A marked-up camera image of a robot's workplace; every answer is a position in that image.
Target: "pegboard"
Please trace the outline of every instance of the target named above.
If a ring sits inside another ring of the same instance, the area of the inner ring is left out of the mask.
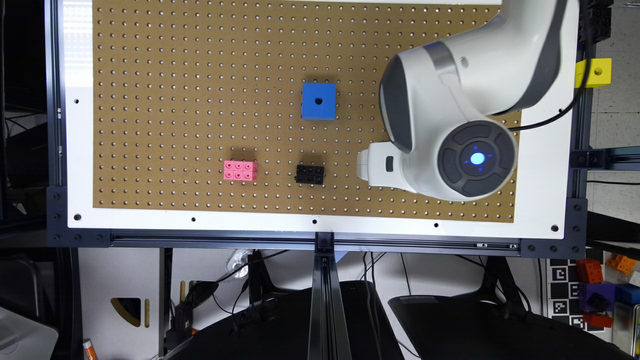
[[[377,93],[390,58],[497,10],[94,0],[94,207],[513,222],[515,174],[467,203],[356,176],[358,152],[388,141]],[[304,82],[337,85],[334,121],[301,118]],[[223,180],[225,160],[256,161],[257,180]],[[324,185],[296,184],[297,164],[325,166]]]

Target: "white frame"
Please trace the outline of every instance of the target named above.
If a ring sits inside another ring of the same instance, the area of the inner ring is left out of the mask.
[[[403,1],[439,3],[443,1]],[[91,0],[62,0],[61,73],[67,137],[69,228],[327,231],[383,235],[432,235],[562,239],[565,224],[571,112],[551,125],[522,132],[513,223],[397,219],[364,216],[239,213],[193,210],[135,210],[93,207],[93,55]],[[467,0],[457,4],[500,4]],[[545,97],[522,112],[522,123],[547,119],[569,104],[575,82],[577,0],[562,25],[562,66]],[[74,220],[75,214],[82,219]],[[553,232],[552,225],[559,230]]]

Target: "pink block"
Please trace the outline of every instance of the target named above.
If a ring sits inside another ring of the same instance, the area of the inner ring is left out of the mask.
[[[253,171],[243,171],[242,176],[246,181],[253,181],[258,178],[258,173]]]
[[[245,161],[244,162],[244,170],[245,171],[257,171],[258,164],[253,161]]]
[[[253,181],[258,178],[258,164],[254,161],[233,161],[224,162],[225,180]]]

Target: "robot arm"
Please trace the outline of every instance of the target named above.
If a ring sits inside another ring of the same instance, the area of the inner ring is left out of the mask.
[[[560,69],[568,0],[504,0],[484,26],[396,55],[380,85],[391,142],[358,154],[358,176],[453,201],[499,189],[516,164],[511,133],[485,115],[535,105]]]

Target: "black lego brick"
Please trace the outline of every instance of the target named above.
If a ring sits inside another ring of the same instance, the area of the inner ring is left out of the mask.
[[[324,183],[324,166],[297,165],[296,183],[322,185]]]

